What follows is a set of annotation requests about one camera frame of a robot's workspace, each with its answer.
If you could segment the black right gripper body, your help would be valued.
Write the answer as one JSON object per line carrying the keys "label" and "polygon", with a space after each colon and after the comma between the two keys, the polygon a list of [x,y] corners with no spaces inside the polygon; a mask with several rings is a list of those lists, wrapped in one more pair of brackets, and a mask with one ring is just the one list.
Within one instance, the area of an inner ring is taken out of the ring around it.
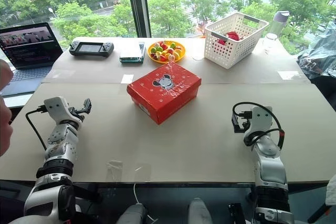
{"label": "black right gripper body", "polygon": [[240,117],[241,119],[243,119],[242,122],[242,130],[248,130],[250,128],[250,120],[252,119],[252,111],[243,111],[241,113],[238,114],[238,117]]}

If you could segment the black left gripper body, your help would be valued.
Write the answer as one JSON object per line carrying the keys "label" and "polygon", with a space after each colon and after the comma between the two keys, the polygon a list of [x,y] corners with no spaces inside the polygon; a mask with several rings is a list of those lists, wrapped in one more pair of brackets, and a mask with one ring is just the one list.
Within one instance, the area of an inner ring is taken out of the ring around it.
{"label": "black left gripper body", "polygon": [[68,111],[72,116],[78,118],[81,122],[83,122],[83,120],[85,119],[85,117],[83,115],[77,114],[78,110],[76,110],[74,107],[69,107]]}

